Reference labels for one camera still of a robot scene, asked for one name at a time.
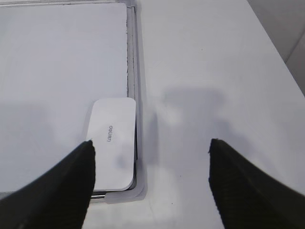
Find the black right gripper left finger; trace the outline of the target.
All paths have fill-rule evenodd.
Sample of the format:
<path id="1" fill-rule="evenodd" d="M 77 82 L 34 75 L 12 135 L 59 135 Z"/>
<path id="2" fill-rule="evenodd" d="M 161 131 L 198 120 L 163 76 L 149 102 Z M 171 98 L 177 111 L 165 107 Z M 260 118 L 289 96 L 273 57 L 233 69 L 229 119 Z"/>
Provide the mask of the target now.
<path id="1" fill-rule="evenodd" d="M 80 229 L 95 185 L 95 149 L 84 141 L 48 172 L 0 201 L 2 229 Z"/>

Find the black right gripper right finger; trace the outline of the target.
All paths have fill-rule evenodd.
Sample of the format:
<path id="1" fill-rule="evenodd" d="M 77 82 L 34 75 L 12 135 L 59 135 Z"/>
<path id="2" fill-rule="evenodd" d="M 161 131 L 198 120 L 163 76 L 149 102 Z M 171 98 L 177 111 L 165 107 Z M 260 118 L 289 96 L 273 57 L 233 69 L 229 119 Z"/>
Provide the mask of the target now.
<path id="1" fill-rule="evenodd" d="M 209 185 L 226 229 L 303 229 L 305 197 L 212 139 Z"/>

